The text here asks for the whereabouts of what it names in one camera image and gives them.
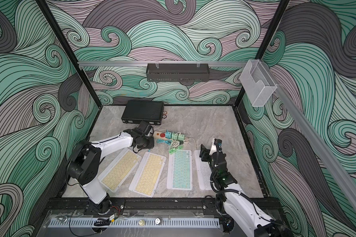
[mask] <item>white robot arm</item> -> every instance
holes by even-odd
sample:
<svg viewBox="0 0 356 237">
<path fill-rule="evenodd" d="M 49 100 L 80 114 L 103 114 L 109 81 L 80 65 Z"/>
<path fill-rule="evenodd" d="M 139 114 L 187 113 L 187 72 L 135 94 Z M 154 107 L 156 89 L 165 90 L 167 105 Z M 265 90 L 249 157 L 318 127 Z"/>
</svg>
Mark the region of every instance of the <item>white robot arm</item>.
<svg viewBox="0 0 356 237">
<path fill-rule="evenodd" d="M 154 147 L 154 138 L 149 136 L 153 127 L 142 121 L 134 129 L 124 130 L 116 136 L 99 141 L 80 141 L 70 156 L 67 173 L 75 178 L 90 200 L 97 205 L 101 213 L 109 210 L 107 192 L 97 178 L 100 161 L 107 155 L 130 146 L 141 149 Z"/>
<path fill-rule="evenodd" d="M 217 208 L 231 216 L 247 237 L 287 236 L 286 227 L 262 211 L 237 184 L 228 172 L 225 157 L 222 140 L 213 139 L 209 150 L 201 145 L 200 158 L 211 169 L 210 182 L 212 190 L 217 193 Z"/>
</svg>

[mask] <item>clear acrylic holder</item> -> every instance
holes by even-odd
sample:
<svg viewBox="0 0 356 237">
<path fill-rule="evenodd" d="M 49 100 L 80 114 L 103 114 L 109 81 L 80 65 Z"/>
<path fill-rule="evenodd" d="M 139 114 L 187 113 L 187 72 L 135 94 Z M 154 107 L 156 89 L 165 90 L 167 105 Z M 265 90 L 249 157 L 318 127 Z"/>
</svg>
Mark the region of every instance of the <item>clear acrylic holder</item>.
<svg viewBox="0 0 356 237">
<path fill-rule="evenodd" d="M 264 106 L 277 88 L 268 65 L 259 59 L 247 62 L 240 81 L 253 107 Z"/>
</svg>

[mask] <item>keyboard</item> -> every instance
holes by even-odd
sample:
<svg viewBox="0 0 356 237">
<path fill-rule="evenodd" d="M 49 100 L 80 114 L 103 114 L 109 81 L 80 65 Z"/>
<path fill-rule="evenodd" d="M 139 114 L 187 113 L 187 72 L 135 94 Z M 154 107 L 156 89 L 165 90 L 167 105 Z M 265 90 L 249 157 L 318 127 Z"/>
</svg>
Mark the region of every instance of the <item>keyboard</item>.
<svg viewBox="0 0 356 237">
<path fill-rule="evenodd" d="M 209 182 L 209 178 L 211 176 L 211 169 L 207 162 L 201 161 L 199 153 L 199 150 L 196 150 L 194 152 L 195 163 L 197 165 L 199 188 L 200 190 L 212 190 L 211 183 Z"/>
<path fill-rule="evenodd" d="M 190 150 L 178 150 L 169 156 L 167 188 L 192 190 L 191 162 Z"/>
<path fill-rule="evenodd" d="M 104 170 L 103 173 L 105 173 L 105 175 L 100 175 L 100 182 L 112 192 L 115 192 L 138 164 L 140 158 L 141 156 L 125 148 L 108 166 L 108 168 L 110 168 Z"/>
<path fill-rule="evenodd" d="M 129 186 L 129 190 L 153 197 L 165 161 L 166 157 L 164 156 L 146 152 Z"/>
</svg>

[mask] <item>black metal frame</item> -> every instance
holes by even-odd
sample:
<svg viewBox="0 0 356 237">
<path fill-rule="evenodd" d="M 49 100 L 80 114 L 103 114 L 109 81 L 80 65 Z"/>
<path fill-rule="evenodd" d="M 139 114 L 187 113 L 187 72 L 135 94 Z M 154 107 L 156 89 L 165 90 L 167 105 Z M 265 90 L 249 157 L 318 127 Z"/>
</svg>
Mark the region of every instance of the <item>black metal frame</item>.
<svg viewBox="0 0 356 237">
<path fill-rule="evenodd" d="M 245 127 L 241 122 L 241 117 L 240 117 L 239 112 L 237 111 L 237 107 L 233 106 L 232 109 L 233 109 L 233 112 L 235 114 L 235 117 L 236 117 L 236 120 L 237 120 L 237 124 L 239 125 L 240 131 L 241 131 L 241 135 L 242 135 L 242 138 L 243 138 L 243 140 L 245 142 L 245 146 L 247 148 L 249 157 L 251 158 L 251 162 L 252 162 L 254 171 L 256 173 L 257 180 L 258 180 L 258 183 L 259 183 L 260 188 L 261 188 L 261 192 L 264 195 L 264 197 L 270 197 L 270 192 L 269 192 L 268 187 L 266 185 L 266 181 L 264 179 L 264 176 L 262 175 L 262 171 L 261 171 L 260 165 L 258 164 L 256 155 L 255 155 L 253 147 L 251 145 L 251 141 L 249 140 L 249 137 L 247 135 Z"/>
<path fill-rule="evenodd" d="M 103 108 L 103 107 L 99 107 L 99 110 L 98 110 L 98 112 L 96 113 L 95 119 L 94 119 L 94 121 L 92 122 L 90 129 L 88 130 L 88 133 L 87 133 L 87 136 L 86 136 L 86 140 L 87 140 L 87 141 L 90 140 L 91 132 L 92 132 L 92 130 L 94 129 L 94 126 L 95 126 L 95 124 L 96 124 L 96 121 L 98 120 L 98 117 L 99 117 L 99 115 L 100 115 L 100 113 L 101 113 L 101 111 L 102 111 L 102 108 Z"/>
<path fill-rule="evenodd" d="M 80 69 L 79 66 L 78 66 L 78 60 L 75 56 L 75 54 L 73 53 L 71 47 L 69 46 L 65 36 L 63 35 L 62 33 L 62 30 L 60 29 L 57 21 L 55 20 L 54 16 L 52 15 L 47 3 L 45 0 L 36 0 L 38 6 L 40 7 L 41 11 L 43 12 L 46 20 L 48 21 L 50 27 L 52 28 L 53 32 L 55 33 L 57 39 L 60 41 L 63 49 L 65 50 L 66 54 L 67 54 L 67 57 L 70 59 L 70 61 L 72 62 L 74 68 L 76 69 L 77 73 L 79 74 L 80 78 L 82 79 L 83 83 L 85 84 L 87 90 L 89 91 L 90 95 L 92 96 L 92 98 L 94 99 L 96 105 L 99 107 L 99 111 L 95 117 L 95 120 L 92 124 L 92 126 L 90 127 L 90 130 L 88 131 L 88 134 L 87 134 L 87 137 L 86 139 L 88 140 L 89 137 L 90 137 L 90 134 L 92 132 L 92 129 L 100 115 L 100 112 L 102 110 L 102 107 L 103 107 L 103 104 L 100 102 L 99 100 L 99 97 L 97 96 L 95 90 L 93 89 L 86 73 L 84 72 L 83 69 Z M 278 5 L 278 8 L 275 12 L 275 15 L 274 17 L 272 18 L 271 20 L 271 23 L 269 25 L 269 28 L 268 28 L 268 31 L 263 39 L 263 42 L 256 54 L 256 57 L 255 59 L 262 59 L 263 57 L 263 54 L 265 53 L 268 45 L 270 44 L 270 41 L 271 39 L 273 38 L 274 36 L 274 33 L 279 25 L 279 22 L 286 10 L 286 7 L 289 3 L 289 0 L 281 0 L 279 5 Z M 244 128 L 244 125 L 242 124 L 242 121 L 241 121 L 241 117 L 240 117 L 240 114 L 237 110 L 238 106 L 240 103 L 242 103 L 242 98 L 243 96 L 245 95 L 245 90 L 244 88 L 242 88 L 236 98 L 236 101 L 234 104 L 222 104 L 222 105 L 214 105 L 214 104 L 209 104 L 209 105 L 204 105 L 204 104 L 174 104 L 174 105 L 171 105 L 171 104 L 165 104 L 165 106 L 232 106 L 232 109 L 233 109 L 233 112 L 235 114 L 235 117 L 236 117 L 236 120 L 237 120 L 237 123 L 240 127 L 240 131 L 241 131 L 241 134 L 243 136 L 243 139 L 244 139 L 244 142 L 245 142 L 245 145 L 246 145 L 246 148 L 248 150 L 248 154 L 251 158 L 251 162 L 252 162 L 252 165 L 253 165 L 253 168 L 255 170 L 255 173 L 256 173 L 256 176 L 257 176 L 257 179 L 258 179 L 258 182 L 260 184 L 260 187 L 261 187 L 261 191 L 264 195 L 264 198 L 263 199 L 255 199 L 255 198 L 252 198 L 252 200 L 254 200 L 256 202 L 256 204 L 263 208 L 264 205 L 270 205 L 271 207 L 277 207 L 279 206 L 280 208 L 280 216 L 283 217 L 283 221 L 285 223 L 287 223 L 286 219 L 285 219 L 285 215 L 284 215 L 284 212 L 282 210 L 282 208 L 280 207 L 280 202 L 278 199 L 275 199 L 275 198 L 268 198 L 270 196 L 269 194 L 269 191 L 267 189 L 267 186 L 266 186 L 266 182 L 264 180 L 264 177 L 262 175 L 262 172 L 261 172 L 261 168 L 258 164 L 258 161 L 257 161 L 257 158 L 256 158 L 256 155 L 255 155 L 255 152 L 251 146 L 251 142 L 246 134 L 246 130 Z M 146 202 L 148 201 L 155 201 L 155 203 L 159 203 L 160 205 L 161 204 L 166 204 L 168 203 L 169 199 L 168 198 L 115 198 L 113 200 L 114 203 L 117 203 L 117 204 L 120 204 L 121 202 L 124 202 L 123 205 L 125 205 L 125 202 L 132 202 L 132 203 L 137 203 L 137 202 L 140 202 L 142 205 L 145 205 Z M 198 202 L 197 204 L 199 204 L 199 202 L 209 202 L 211 199 L 203 199 L 203 198 L 188 198 L 187 201 L 190 201 L 191 203 L 193 202 Z M 48 202 L 48 205 L 47 207 L 45 208 L 44 212 L 43 212 L 43 215 L 41 216 L 40 218 L 40 223 L 38 226 L 36 226 L 36 229 L 35 231 L 33 232 L 33 236 L 35 236 L 37 234 L 37 229 L 41 226 L 41 223 L 44 219 L 44 217 L 47 215 L 47 211 L 48 210 L 51 210 L 51 209 L 69 209 L 69 210 L 76 210 L 76 209 L 79 209 L 79 208 L 82 208 L 82 205 L 85 206 L 85 203 L 88 204 L 88 199 L 87 198 L 51 198 Z M 202 209 L 201 211 L 204 211 L 204 212 L 208 212 L 208 211 L 211 211 L 211 208 L 209 209 Z"/>
<path fill-rule="evenodd" d="M 100 102 L 98 95 L 96 94 L 94 88 L 92 87 L 92 85 L 90 83 L 90 80 L 88 79 L 86 73 L 82 69 L 79 68 L 78 59 L 76 58 L 76 56 L 75 56 L 74 52 L 72 51 L 69 43 L 67 42 L 65 36 L 63 35 L 62 30 L 59 27 L 57 21 L 55 20 L 52 12 L 50 11 L 50 8 L 48 7 L 46 1 L 45 0 L 36 0 L 36 3 L 38 5 L 38 7 L 41 9 L 41 12 L 43 13 L 44 17 L 46 18 L 46 21 L 49 23 L 49 26 L 53 30 L 53 32 L 54 32 L 55 36 L 57 37 L 58 41 L 61 43 L 62 48 L 66 52 L 67 57 L 70 59 L 72 65 L 74 66 L 75 70 L 79 74 L 79 77 L 81 78 L 81 80 L 85 84 L 88 92 L 90 93 L 90 95 L 94 99 L 96 105 L 99 108 L 101 108 L 102 107 L 102 103 Z"/>
<path fill-rule="evenodd" d="M 288 222 L 285 217 L 285 213 L 282 209 L 279 199 L 277 198 L 251 198 L 251 200 L 259 207 L 261 210 L 269 213 L 271 211 L 277 211 L 278 216 L 276 218 L 282 220 L 287 226 Z M 137 211 L 185 211 L 192 212 L 193 215 L 209 215 L 214 218 L 219 218 L 219 221 L 226 221 L 229 216 L 220 215 L 216 211 L 216 206 L 213 198 L 144 198 L 144 197 L 131 197 L 131 198 L 110 198 L 113 206 L 122 206 L 119 214 L 130 217 L 132 213 L 137 213 Z M 98 215 L 95 207 L 90 203 L 90 200 L 87 197 L 82 198 L 50 198 L 46 204 L 45 209 L 42 212 L 42 215 L 39 218 L 38 223 L 35 225 L 32 237 L 35 237 L 38 234 L 43 221 L 45 220 L 48 212 L 50 210 L 84 210 L 84 215 L 91 215 L 93 217 L 109 217 L 117 213 L 116 209 L 111 209 L 106 215 Z"/>
</svg>

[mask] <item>wave pattern wallpaper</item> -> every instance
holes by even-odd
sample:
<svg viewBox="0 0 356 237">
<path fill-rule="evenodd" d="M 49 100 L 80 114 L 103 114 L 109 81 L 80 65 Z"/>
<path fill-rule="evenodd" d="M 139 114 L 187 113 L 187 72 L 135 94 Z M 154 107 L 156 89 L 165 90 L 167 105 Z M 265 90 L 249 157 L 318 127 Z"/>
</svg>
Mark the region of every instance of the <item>wave pattern wallpaper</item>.
<svg viewBox="0 0 356 237">
<path fill-rule="evenodd" d="M 294 0 L 299 4 L 306 0 Z M 254 59 L 279 0 L 47 0 L 78 60 Z M 146 67 L 87 67 L 103 104 L 233 104 L 242 68 L 209 82 L 147 82 Z"/>
<path fill-rule="evenodd" d="M 31 236 L 98 107 L 34 0 L 0 0 L 0 237 Z"/>
<path fill-rule="evenodd" d="M 265 52 L 280 85 L 356 182 L 356 1 L 291 6 Z M 242 121 L 295 236 L 356 236 L 356 212 L 275 94 Z"/>
</svg>

